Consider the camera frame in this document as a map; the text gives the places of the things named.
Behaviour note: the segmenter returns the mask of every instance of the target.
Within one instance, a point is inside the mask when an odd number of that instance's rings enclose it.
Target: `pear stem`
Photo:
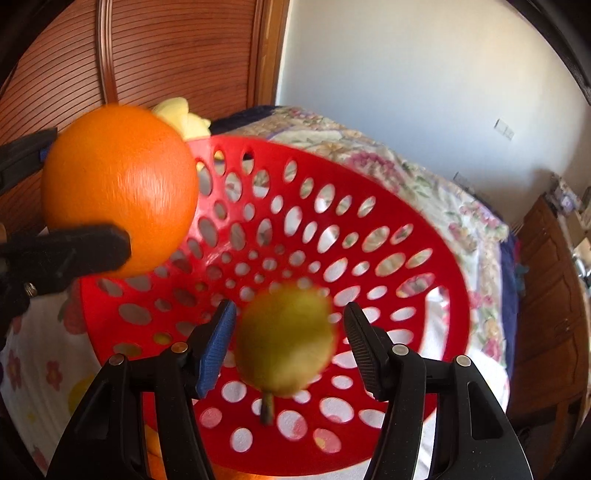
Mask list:
[[[274,421],[275,404],[273,400],[273,394],[270,392],[263,392],[261,404],[261,423],[268,427],[273,425]]]

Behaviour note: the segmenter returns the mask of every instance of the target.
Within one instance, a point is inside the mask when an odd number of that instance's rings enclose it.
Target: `cabinet door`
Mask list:
[[[508,415],[512,419],[554,406],[586,388],[587,349],[583,322],[562,336],[554,348],[519,365],[511,379]]]
[[[553,348],[560,336],[582,322],[583,297],[572,265],[558,263],[521,303],[515,364]]]
[[[552,212],[543,197],[539,197],[524,218],[523,227],[517,234],[521,242],[522,263],[529,259],[540,243],[548,238],[547,225]]]

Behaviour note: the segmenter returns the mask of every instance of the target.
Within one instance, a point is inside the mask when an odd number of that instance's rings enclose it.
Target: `orange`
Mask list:
[[[158,433],[148,425],[144,426],[144,431],[146,448],[148,451],[148,463],[150,465],[150,475],[154,480],[166,480]],[[231,470],[214,464],[212,464],[212,470],[216,480],[274,480],[274,477],[271,476],[237,472],[236,470]]]
[[[163,263],[187,234],[197,207],[195,160],[180,135],[151,112],[108,105],[61,133],[43,168],[49,229],[114,224],[129,233],[131,257],[112,277]]]

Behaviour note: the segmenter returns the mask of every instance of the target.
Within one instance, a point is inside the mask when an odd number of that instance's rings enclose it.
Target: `white wall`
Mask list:
[[[504,0],[291,0],[277,103],[357,128],[452,178],[512,221],[567,173],[584,190],[591,108]],[[493,127],[502,118],[509,141]]]

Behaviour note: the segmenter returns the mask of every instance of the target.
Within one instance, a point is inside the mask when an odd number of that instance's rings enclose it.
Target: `pear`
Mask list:
[[[284,285],[259,293],[244,310],[236,326],[236,367],[244,383],[262,392],[264,424],[273,423],[273,397],[306,388],[335,354],[330,304],[315,288]]]

